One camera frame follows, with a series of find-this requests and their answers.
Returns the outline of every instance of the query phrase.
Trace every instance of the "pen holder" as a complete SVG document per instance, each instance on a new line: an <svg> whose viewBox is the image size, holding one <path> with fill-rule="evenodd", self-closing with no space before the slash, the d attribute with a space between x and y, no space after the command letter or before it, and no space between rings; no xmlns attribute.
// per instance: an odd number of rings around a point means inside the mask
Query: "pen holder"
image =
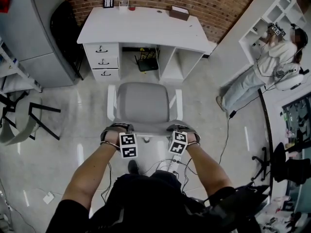
<svg viewBox="0 0 311 233"><path fill-rule="evenodd" d="M120 0L119 1L119 11L120 13L126 13L128 10L129 0Z"/></svg>

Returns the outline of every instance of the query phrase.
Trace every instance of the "chair armrest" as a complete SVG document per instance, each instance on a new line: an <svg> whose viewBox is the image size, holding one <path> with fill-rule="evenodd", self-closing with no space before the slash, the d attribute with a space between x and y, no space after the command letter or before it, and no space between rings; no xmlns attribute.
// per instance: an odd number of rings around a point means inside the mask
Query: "chair armrest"
<svg viewBox="0 0 311 233"><path fill-rule="evenodd" d="M176 89L176 93L172 100L170 101L170 109L173 107L174 103L176 102L177 108L177 117L176 120L182 121L183 119L183 93L181 89Z"/></svg>
<svg viewBox="0 0 311 233"><path fill-rule="evenodd" d="M115 120L115 107L117 107L117 99L116 99L116 86L110 84L108 86L108 99L107 99L107 117L110 121Z"/></svg>

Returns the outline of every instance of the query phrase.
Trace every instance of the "white shirt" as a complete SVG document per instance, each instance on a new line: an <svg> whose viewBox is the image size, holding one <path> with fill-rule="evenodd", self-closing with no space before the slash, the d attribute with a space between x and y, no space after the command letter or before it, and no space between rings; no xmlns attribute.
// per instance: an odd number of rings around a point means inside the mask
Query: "white shirt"
<svg viewBox="0 0 311 233"><path fill-rule="evenodd" d="M297 46L291 41L281 41L270 47L254 64L257 77L266 84L272 84L275 68L293 62L296 51Z"/></svg>

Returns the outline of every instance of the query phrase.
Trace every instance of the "red object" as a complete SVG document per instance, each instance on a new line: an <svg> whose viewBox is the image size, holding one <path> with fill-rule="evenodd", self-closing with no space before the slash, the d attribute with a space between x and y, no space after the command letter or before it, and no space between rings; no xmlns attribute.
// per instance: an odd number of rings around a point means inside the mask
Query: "red object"
<svg viewBox="0 0 311 233"><path fill-rule="evenodd" d="M10 0L0 0L0 12L8 13Z"/></svg>

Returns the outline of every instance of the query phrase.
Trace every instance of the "tile floor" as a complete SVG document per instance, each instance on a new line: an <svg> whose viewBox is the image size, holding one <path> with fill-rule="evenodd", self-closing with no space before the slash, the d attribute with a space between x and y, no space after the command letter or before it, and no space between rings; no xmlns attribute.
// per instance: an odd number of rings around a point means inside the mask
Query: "tile floor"
<svg viewBox="0 0 311 233"><path fill-rule="evenodd" d="M135 65L134 54L123 55L122 82L138 81L156 83L154 73L142 74ZM201 135L201 146L219 161L227 134L227 118L218 105L215 97L218 85L208 75L208 60L202 59L182 85L184 121L194 127ZM0 177L7 199L24 219L34 226L37 233L45 232L48 223L61 200L55 199L49 204L42 200L46 192L64 193L71 176L79 165L78 152L83 150L84 159L98 147L101 131L110 123L106 118L106 99L108 84L95 82L87 62L84 62L84 81L77 85L53 89L44 89L41 94L31 91L31 95L41 96L43 104L60 108L60 114L43 112L42 121L56 134L55 140L43 129L36 133L36 140L28 139L20 144L0 147ZM173 86L166 85L169 97L173 96ZM246 101L237 105L241 107ZM245 138L247 127L249 151ZM151 139L149 144L139 141L141 149L138 164L141 171L148 170L155 162L167 158L165 150L156 148L165 145L165 139ZM257 99L240 110L229 124L229 140L221 165L235 186L246 184L256 173L258 165L251 160L252 155L261 155L261 148L267 146L264 115L260 100ZM189 160L188 153L182 162ZM127 161L117 154L111 160L112 180L127 172ZM157 165L147 173L151 175ZM184 182L184 168L180 165L179 180ZM187 172L190 179L185 190L190 197L206 198L206 193L197 176ZM109 184L108 168L99 189ZM23 191L26 192L29 207L26 206ZM101 192L97 191L92 209L95 212L104 205ZM14 229L17 233L33 233L20 215L12 212Z"/></svg>

